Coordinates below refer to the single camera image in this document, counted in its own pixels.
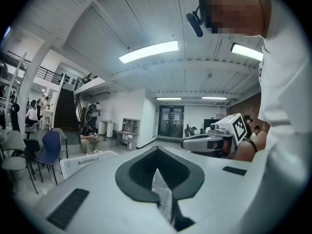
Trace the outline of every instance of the staircase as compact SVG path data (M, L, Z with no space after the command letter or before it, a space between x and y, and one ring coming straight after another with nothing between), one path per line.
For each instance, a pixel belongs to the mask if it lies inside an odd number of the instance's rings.
M73 91L62 88L55 112L54 127L63 131L79 131Z

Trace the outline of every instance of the seated person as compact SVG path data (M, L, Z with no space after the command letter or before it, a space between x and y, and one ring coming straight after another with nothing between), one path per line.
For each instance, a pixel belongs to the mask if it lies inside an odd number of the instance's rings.
M252 136L250 137L250 139L251 140L255 139L259 133L260 133L260 127L259 126L255 126L254 127L254 132L253 132Z
M25 124L29 125L31 128L34 128L37 121L37 112L32 106L30 106L26 114Z
M93 151L93 144L96 143L96 149L94 150L95 153L102 153L102 150L99 150L99 146L103 142L103 138L101 136L96 135L96 126L93 122L88 122L84 124L81 133L80 139L83 148L86 151L86 155L89 156L92 154Z

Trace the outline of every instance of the chair leg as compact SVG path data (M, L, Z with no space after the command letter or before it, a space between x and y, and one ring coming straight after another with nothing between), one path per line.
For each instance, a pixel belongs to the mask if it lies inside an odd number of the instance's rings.
M65 139L65 144L66 144L66 158L68 158L68 151L67 151L67 138Z
M38 193L38 191L37 191L37 188L35 187L35 184L34 184L33 178L31 177L29 167L28 167L28 165L27 165L27 164L26 164L26 166L27 166L27 170L28 170L28 174L29 174L29 176L30 176L31 182L33 183L33 186L34 186L34 188L35 188L35 191L36 191L36 193L37 193L37 194L39 194L39 193Z
M37 161L37 165L38 165L38 170L39 170L41 181L43 182L43 178L42 178L42 175L41 175L41 170L40 170L40 166L39 166L39 162L38 161Z
M34 180L36 180L35 171L34 171L34 168L33 168L33 165L31 163L31 161L29 161L28 164L29 164L29 167L30 167L30 170L31 170L31 174L34 176Z
M53 176L54 176L54 179L55 179L55 183L56 183L56 185L58 185L57 177L55 177L54 165L51 165L51 166L52 166L52 172L53 172Z
M60 173L63 175L62 168L60 166L60 157L58 158L58 163L59 163Z

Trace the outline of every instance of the shelf unit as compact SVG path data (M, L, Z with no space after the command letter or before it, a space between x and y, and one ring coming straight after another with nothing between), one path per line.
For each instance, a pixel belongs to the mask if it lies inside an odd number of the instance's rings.
M132 134L139 133L140 121L138 119L123 118L122 131L126 131Z

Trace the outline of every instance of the doorway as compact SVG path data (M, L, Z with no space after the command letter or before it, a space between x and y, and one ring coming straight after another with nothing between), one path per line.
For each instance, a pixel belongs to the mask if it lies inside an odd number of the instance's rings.
M183 136L184 106L160 106L158 135Z

